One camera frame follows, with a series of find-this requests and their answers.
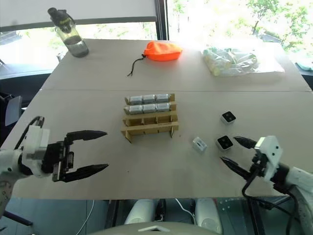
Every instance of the table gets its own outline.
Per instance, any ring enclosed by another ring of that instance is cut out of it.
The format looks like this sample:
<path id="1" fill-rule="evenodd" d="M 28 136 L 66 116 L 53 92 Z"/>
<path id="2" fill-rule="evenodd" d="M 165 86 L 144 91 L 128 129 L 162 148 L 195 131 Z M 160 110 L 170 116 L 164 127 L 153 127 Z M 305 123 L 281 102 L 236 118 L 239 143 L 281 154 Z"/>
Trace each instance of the table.
<path id="1" fill-rule="evenodd" d="M 86 40 L 90 54 L 84 58 L 67 55 L 43 85 L 44 90 L 105 91 L 297 91 L 310 92 L 295 65 L 281 46 L 264 44 L 269 55 L 285 73 L 259 73 L 239 77 L 216 78 L 211 75 L 197 50 L 184 48 L 173 62 L 149 59 L 135 65 L 134 75 L 127 77 L 132 63 L 141 57 L 148 41 Z"/>
<path id="2" fill-rule="evenodd" d="M 124 96 L 150 91 L 42 90 L 33 99 L 2 148 L 13 148 L 28 122 L 45 117 L 49 142 L 67 132 L 107 131 L 92 141 L 77 141 L 74 167 L 109 163 L 89 178 L 54 183 L 50 178 L 29 177 L 17 182 L 13 195 L 40 199 L 134 199 L 183 197 L 239 197 L 244 180 L 219 159 L 227 156 L 248 168 L 252 150 L 235 144 L 221 152 L 215 139 L 227 134 L 257 140 L 276 135 L 284 149 L 282 162 L 312 171 L 313 95 L 310 92 L 175 92 L 180 129 L 137 136 L 130 144 L 120 133 Z M 231 110 L 237 120 L 229 126 L 220 115 Z M 198 154 L 191 140 L 201 137 L 208 149 Z M 257 179 L 250 195 L 278 195 L 270 184 Z"/>

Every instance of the orange pouch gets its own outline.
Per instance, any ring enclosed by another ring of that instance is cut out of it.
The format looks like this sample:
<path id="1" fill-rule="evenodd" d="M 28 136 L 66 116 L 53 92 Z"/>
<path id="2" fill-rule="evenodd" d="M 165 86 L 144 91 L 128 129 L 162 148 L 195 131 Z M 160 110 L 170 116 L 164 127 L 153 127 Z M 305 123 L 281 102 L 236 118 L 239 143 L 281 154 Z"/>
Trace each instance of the orange pouch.
<path id="1" fill-rule="evenodd" d="M 155 61 L 170 61 L 177 60 L 182 52 L 182 49 L 173 43 L 149 42 L 146 49 L 141 55 L 142 58 L 136 59 L 132 65 L 132 71 L 127 76 L 132 76 L 135 63 L 148 57 Z"/>

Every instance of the clear plastic bottle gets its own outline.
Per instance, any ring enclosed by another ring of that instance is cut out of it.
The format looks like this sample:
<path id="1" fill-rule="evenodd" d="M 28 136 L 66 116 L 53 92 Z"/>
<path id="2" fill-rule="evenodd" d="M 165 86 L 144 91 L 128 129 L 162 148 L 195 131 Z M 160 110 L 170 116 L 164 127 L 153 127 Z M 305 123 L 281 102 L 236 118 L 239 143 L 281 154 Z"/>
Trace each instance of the clear plastic bottle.
<path id="1" fill-rule="evenodd" d="M 59 34 L 69 52 L 75 57 L 84 57 L 89 49 L 76 30 L 73 18 L 66 10 L 48 9 L 51 20 L 55 24 L 55 31 Z"/>

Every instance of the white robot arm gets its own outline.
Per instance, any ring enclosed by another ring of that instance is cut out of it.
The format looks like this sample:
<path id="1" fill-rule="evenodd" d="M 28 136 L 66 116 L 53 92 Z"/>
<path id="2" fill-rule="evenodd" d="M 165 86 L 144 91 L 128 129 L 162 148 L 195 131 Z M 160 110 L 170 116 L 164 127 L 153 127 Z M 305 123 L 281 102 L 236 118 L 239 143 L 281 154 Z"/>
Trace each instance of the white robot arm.
<path id="1" fill-rule="evenodd" d="M 63 141 L 48 144 L 49 130 L 43 129 L 44 118 L 35 117 L 23 132 L 14 150 L 0 150 L 0 217 L 11 197 L 13 186 L 19 179 L 35 175 L 38 178 L 52 174 L 54 182 L 71 182 L 87 178 L 108 164 L 73 168 L 74 153 L 69 147 L 75 140 L 92 140 L 106 135 L 102 131 L 67 133 Z"/>
<path id="2" fill-rule="evenodd" d="M 222 157 L 222 161 L 234 172 L 247 180 L 243 188 L 245 197 L 262 201 L 245 194 L 246 189 L 256 176 L 263 177 L 267 182 L 274 183 L 274 189 L 290 195 L 295 200 L 302 228 L 306 235 L 313 234 L 313 175 L 279 163 L 283 150 L 275 136 L 261 137 L 257 142 L 244 137 L 235 137 L 235 140 L 245 148 L 254 148 L 256 154 L 252 159 L 250 172 L 242 169 L 236 162 Z"/>

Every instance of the plastic bag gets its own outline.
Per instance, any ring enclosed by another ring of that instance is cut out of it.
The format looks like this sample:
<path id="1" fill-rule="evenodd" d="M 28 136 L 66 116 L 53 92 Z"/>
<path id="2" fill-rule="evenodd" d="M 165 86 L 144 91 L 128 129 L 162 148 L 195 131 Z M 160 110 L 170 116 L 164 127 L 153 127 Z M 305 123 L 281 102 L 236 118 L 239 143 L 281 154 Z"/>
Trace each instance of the plastic bag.
<path id="1" fill-rule="evenodd" d="M 214 76 L 237 76 L 253 72 L 284 72 L 274 57 L 257 50 L 236 47 L 210 47 L 204 60 Z"/>

